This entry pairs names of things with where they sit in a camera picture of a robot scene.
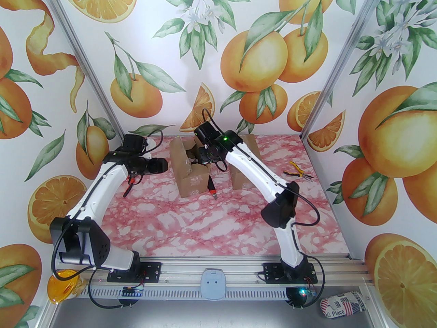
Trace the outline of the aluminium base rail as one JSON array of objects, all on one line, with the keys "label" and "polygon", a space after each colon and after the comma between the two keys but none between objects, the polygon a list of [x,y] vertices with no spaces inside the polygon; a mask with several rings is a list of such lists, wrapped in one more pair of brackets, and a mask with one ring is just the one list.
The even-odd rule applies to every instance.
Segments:
[{"label": "aluminium base rail", "polygon": [[[362,260],[351,259],[346,253],[315,254],[309,259],[315,267],[320,289],[324,269],[326,284],[323,293],[331,287],[373,285],[370,273]],[[160,262],[157,283],[145,283],[129,299],[139,300],[202,300],[201,277],[206,269],[220,269],[225,274],[226,301],[284,301],[286,289],[292,284],[265,283],[260,279],[263,264],[279,262],[279,256],[184,256],[151,257]]]}]

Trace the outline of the grey plastic device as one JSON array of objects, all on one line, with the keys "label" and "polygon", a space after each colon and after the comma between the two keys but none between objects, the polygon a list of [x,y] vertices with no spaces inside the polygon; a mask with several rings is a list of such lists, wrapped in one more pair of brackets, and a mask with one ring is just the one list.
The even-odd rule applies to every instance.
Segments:
[{"label": "grey plastic device", "polygon": [[201,298],[204,300],[222,300],[226,293],[225,273],[221,269],[207,268],[201,276]]}]

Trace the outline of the circuit board with green light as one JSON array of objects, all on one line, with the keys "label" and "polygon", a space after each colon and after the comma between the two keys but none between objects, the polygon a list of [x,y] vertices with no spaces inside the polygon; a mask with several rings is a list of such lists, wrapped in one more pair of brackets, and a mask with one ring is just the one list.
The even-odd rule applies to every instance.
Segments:
[{"label": "circuit board with green light", "polygon": [[285,302],[292,308],[306,308],[312,305],[318,297],[318,294],[313,289],[305,287],[288,287],[285,291]]}]

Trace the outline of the aluminium frame post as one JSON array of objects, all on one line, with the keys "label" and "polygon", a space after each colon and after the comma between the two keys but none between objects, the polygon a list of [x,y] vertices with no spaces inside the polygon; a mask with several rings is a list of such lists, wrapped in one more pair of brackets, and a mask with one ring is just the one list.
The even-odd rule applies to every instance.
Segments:
[{"label": "aluminium frame post", "polygon": [[64,7],[62,6],[61,1],[60,0],[47,0],[47,1],[49,7],[53,9],[53,13],[55,14],[55,17],[59,20],[64,30],[64,35],[67,38],[74,52],[75,57],[79,65],[81,66],[81,69],[83,70],[87,80],[89,81],[89,84],[91,85],[95,96],[97,97],[104,112],[108,116],[108,120],[111,122],[111,125],[113,126],[117,137],[119,139],[123,139],[124,130],[120,125],[120,122],[118,121],[111,105],[109,104],[109,101],[104,93],[103,87],[100,84],[100,81],[98,80],[97,75],[94,72],[91,63],[89,62],[89,59],[85,53],[81,41],[79,40],[75,28],[72,22],[70,21]]},{"label": "aluminium frame post", "polygon": [[320,113],[326,105],[333,106],[334,101],[334,89],[335,85],[343,72],[343,69],[347,65],[351,54],[353,53],[359,38],[362,35],[363,29],[366,27],[369,19],[370,13],[376,9],[376,5],[379,0],[364,0],[358,14],[351,25],[348,37],[337,57],[337,60],[327,78],[325,85],[321,90],[318,100],[316,101],[315,107],[310,113],[309,119],[307,120],[304,128],[300,134],[300,139],[305,142],[311,132],[314,123],[317,121]]}]

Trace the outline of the orange black handled pliers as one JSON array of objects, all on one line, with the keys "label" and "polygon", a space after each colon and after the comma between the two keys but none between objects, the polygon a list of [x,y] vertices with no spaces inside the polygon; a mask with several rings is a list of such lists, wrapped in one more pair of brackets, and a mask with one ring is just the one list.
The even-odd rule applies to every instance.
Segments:
[{"label": "orange black handled pliers", "polygon": [[126,198],[127,195],[130,193],[131,189],[133,188],[135,181],[136,181],[136,177],[138,176],[137,173],[130,173],[129,177],[127,179],[128,182],[128,187],[126,189],[126,191],[123,194],[123,198]]}]

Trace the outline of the flag print pouch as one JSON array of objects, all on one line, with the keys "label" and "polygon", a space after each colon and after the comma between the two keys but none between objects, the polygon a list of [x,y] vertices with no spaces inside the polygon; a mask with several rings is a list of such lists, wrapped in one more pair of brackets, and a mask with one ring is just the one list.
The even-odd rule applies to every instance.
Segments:
[{"label": "flag print pouch", "polygon": [[367,306],[358,291],[350,291],[324,298],[320,309],[328,319],[355,315],[367,311]]}]

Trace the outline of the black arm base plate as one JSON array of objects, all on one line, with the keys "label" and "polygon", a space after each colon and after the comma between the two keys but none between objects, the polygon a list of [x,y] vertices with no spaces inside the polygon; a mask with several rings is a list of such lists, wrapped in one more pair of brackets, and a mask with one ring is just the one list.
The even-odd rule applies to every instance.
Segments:
[{"label": "black arm base plate", "polygon": [[158,283],[162,263],[157,261],[140,261],[133,263],[128,270],[110,270],[109,283]]},{"label": "black arm base plate", "polygon": [[262,264],[264,281],[267,284],[316,284],[318,277],[312,263],[304,263],[297,268],[281,262],[264,262]]}]

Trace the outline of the yellow black handled pliers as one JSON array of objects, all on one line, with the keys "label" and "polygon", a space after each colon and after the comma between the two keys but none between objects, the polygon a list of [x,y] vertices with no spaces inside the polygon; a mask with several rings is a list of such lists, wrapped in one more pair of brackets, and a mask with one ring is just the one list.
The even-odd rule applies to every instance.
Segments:
[{"label": "yellow black handled pliers", "polygon": [[287,176],[295,176],[295,177],[304,178],[304,179],[306,179],[308,181],[312,181],[312,180],[315,179],[315,177],[313,177],[312,175],[307,174],[295,162],[289,161],[289,164],[294,168],[294,171],[293,172],[289,172],[289,171],[284,170],[283,174],[285,174]]}]

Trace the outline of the brown cardboard express box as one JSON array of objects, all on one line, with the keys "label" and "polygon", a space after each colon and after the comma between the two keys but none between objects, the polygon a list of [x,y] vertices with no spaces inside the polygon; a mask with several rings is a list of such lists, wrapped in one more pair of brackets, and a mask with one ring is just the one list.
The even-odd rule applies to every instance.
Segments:
[{"label": "brown cardboard express box", "polygon": [[181,198],[208,190],[210,167],[200,162],[199,141],[177,136],[170,142],[170,161]]},{"label": "brown cardboard express box", "polygon": [[[241,138],[247,147],[257,156],[257,158],[262,160],[255,135],[242,135]],[[230,175],[232,188],[234,190],[247,190],[255,188],[255,185],[234,165],[230,165]]]}]

